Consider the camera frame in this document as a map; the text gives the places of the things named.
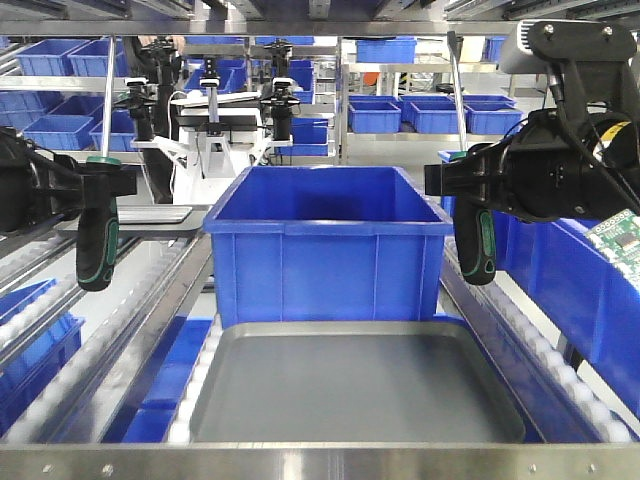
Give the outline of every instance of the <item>plastic tray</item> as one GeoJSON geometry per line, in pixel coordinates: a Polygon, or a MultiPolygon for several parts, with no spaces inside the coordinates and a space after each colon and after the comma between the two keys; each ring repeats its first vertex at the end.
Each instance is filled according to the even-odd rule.
{"type": "Polygon", "coordinates": [[[51,38],[16,55],[24,75],[68,76],[73,73],[69,54],[86,45],[85,40],[51,38]]]}
{"type": "Polygon", "coordinates": [[[84,115],[91,116],[96,121],[102,120],[104,97],[88,95],[74,95],[51,110],[49,115],[84,115]]]}
{"type": "Polygon", "coordinates": [[[434,207],[392,167],[245,170],[204,222],[223,327],[429,318],[453,230],[434,207]]]}
{"type": "Polygon", "coordinates": [[[0,125],[24,130],[33,122],[47,114],[48,109],[20,110],[17,112],[0,112],[0,125]]]}
{"type": "Polygon", "coordinates": [[[398,37],[395,40],[358,40],[356,61],[358,63],[413,63],[417,44],[413,37],[398,37]]]}
{"type": "Polygon", "coordinates": [[[261,36],[256,37],[256,45],[269,45],[276,40],[285,40],[292,45],[313,45],[314,38],[312,36],[293,36],[293,37],[275,37],[275,36],[261,36]]]}
{"type": "MultiPolygon", "coordinates": [[[[129,67],[122,41],[118,40],[116,75],[126,77],[129,67]]],[[[109,40],[95,40],[69,55],[73,73],[79,77],[106,77],[109,58],[109,40]]]]}
{"type": "Polygon", "coordinates": [[[523,112],[502,102],[467,102],[467,129],[480,135],[504,135],[522,120],[523,112]]]}
{"type": "MultiPolygon", "coordinates": [[[[90,132],[95,147],[100,150],[102,145],[102,122],[90,132]]],[[[129,112],[117,110],[111,116],[111,144],[112,152],[136,152],[131,142],[136,138],[135,125],[129,112]]]]}
{"type": "Polygon", "coordinates": [[[24,130],[24,135],[51,150],[84,150],[91,145],[93,117],[45,115],[24,130]]]}
{"type": "Polygon", "coordinates": [[[234,443],[517,443],[525,433],[460,320],[233,327],[190,429],[195,442],[234,443]]]}
{"type": "Polygon", "coordinates": [[[402,121],[413,122],[413,110],[411,109],[412,102],[428,102],[438,103],[442,105],[450,105],[453,102],[446,95],[403,95],[400,97],[398,106],[402,109],[402,121]]]}
{"type": "Polygon", "coordinates": [[[411,102],[410,119],[418,133],[458,133],[456,106],[445,102],[411,102]]]}
{"type": "Polygon", "coordinates": [[[395,133],[400,130],[401,112],[389,102],[351,102],[349,125],[355,133],[395,133]]]}
{"type": "Polygon", "coordinates": [[[61,101],[59,92],[0,92],[0,112],[48,110],[61,101]]]}

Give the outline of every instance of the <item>robotic arm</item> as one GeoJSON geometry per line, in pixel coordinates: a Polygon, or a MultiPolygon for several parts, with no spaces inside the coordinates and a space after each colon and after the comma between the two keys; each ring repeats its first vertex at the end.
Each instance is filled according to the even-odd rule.
{"type": "Polygon", "coordinates": [[[501,142],[425,166],[427,194],[456,196],[454,226],[465,279],[495,276],[489,209],[528,222],[640,214],[640,95],[628,60],[637,47],[614,24],[528,20],[505,42],[505,73],[547,73],[556,108],[531,112],[501,142]]]}

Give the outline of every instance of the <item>bolt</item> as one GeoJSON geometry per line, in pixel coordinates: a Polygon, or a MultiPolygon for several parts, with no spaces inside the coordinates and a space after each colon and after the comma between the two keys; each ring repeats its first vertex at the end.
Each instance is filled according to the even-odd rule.
{"type": "Polygon", "coordinates": [[[102,476],[104,478],[109,478],[113,475],[113,465],[107,463],[104,467],[102,467],[102,476]]]}

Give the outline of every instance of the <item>metal plate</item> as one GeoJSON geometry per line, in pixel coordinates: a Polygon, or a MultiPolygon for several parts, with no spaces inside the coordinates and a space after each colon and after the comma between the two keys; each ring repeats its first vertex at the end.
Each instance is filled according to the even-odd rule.
{"type": "Polygon", "coordinates": [[[519,442],[522,419],[469,331],[448,322],[226,330],[196,442],[519,442]]]}

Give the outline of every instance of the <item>circuit board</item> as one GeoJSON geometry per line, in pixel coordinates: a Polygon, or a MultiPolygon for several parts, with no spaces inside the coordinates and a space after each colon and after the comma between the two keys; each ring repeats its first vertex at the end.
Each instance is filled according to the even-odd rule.
{"type": "Polygon", "coordinates": [[[623,210],[596,225],[586,237],[622,275],[640,290],[640,217],[623,210]]]}

